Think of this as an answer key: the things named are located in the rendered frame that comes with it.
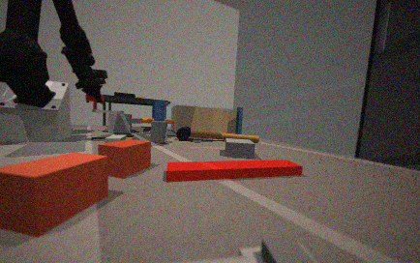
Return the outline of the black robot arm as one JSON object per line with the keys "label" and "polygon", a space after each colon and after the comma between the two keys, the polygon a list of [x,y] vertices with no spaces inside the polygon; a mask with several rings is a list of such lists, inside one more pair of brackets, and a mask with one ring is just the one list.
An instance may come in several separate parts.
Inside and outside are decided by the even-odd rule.
{"label": "black robot arm", "polygon": [[[72,0],[52,0],[61,22],[61,52],[72,67],[94,65],[85,30],[78,24]],[[42,0],[8,0],[6,29],[0,33],[0,81],[16,97],[13,102],[44,107],[56,93],[46,83],[47,54],[38,44]],[[53,94],[54,93],[54,94]]]}

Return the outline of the wooden-handled black mallet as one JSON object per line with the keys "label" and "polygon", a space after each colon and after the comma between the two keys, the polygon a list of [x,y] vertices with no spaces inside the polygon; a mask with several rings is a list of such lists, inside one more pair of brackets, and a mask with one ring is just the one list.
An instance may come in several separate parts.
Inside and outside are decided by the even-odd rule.
{"label": "wooden-handled black mallet", "polygon": [[252,142],[258,142],[259,137],[256,135],[245,135],[245,134],[233,134],[233,133],[222,133],[222,132],[210,132],[210,131],[192,131],[189,127],[183,127],[176,133],[179,140],[185,141],[189,137],[199,138],[211,138],[211,139],[222,139],[234,138],[234,139],[250,139]]}

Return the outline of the red box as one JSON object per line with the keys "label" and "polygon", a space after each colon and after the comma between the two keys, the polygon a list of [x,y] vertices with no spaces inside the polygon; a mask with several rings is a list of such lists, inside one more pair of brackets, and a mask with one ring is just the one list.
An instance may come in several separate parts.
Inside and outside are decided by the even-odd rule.
{"label": "red box", "polygon": [[38,238],[107,196],[107,156],[70,153],[0,167],[0,228]]}
{"label": "red box", "polygon": [[107,156],[107,176],[124,179],[151,166],[151,141],[128,139],[98,144],[98,155]]}

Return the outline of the red flat bar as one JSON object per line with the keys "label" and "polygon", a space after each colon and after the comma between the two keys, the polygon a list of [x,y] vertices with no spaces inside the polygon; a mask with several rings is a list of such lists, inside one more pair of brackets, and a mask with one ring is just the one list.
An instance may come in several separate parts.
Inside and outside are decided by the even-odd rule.
{"label": "red flat bar", "polygon": [[167,182],[222,180],[302,175],[303,166],[277,161],[187,161],[168,162]]}

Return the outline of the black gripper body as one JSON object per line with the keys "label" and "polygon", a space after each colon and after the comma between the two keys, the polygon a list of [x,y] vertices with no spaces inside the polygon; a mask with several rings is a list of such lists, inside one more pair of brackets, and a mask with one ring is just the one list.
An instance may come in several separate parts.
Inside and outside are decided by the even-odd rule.
{"label": "black gripper body", "polygon": [[78,81],[75,83],[76,89],[85,89],[85,88],[92,88],[96,86],[100,86],[101,84],[105,84],[105,80],[102,77],[93,78],[90,70],[91,67],[88,65],[81,65],[73,67],[73,73],[75,73]]}

